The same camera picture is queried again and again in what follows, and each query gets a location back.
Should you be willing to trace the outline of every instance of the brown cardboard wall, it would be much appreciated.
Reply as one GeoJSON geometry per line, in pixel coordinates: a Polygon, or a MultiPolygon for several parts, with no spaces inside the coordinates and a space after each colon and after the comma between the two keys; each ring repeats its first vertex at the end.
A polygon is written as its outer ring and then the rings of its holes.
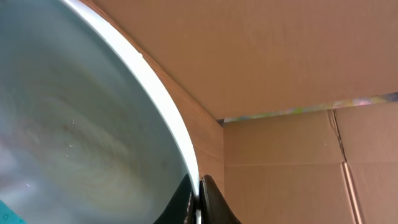
{"type": "Polygon", "coordinates": [[[327,111],[226,123],[225,196],[243,223],[354,218],[327,111]]]}
{"type": "Polygon", "coordinates": [[[336,117],[364,223],[397,223],[398,103],[338,109],[336,117]]]}
{"type": "Polygon", "coordinates": [[[94,1],[216,118],[398,90],[396,0],[94,1]]]}

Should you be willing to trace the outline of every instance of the metal bowl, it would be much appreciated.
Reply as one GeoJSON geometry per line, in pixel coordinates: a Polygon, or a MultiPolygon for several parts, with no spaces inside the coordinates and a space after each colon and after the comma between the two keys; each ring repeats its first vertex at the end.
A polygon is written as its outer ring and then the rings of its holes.
{"type": "Polygon", "coordinates": [[[0,203],[13,212],[0,218],[154,223],[187,175],[198,197],[182,118],[120,33],[78,1],[0,1],[0,203]]]}

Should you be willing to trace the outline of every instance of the cardboard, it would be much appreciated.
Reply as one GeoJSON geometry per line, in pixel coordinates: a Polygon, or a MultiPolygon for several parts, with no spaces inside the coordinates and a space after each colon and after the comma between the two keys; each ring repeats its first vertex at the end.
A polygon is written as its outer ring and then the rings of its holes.
{"type": "Polygon", "coordinates": [[[398,221],[398,103],[338,109],[348,167],[365,224],[398,221]]]}
{"type": "Polygon", "coordinates": [[[215,118],[398,89],[396,0],[94,0],[215,118]]]}
{"type": "Polygon", "coordinates": [[[243,223],[354,224],[331,114],[226,123],[225,197],[243,223]]]}

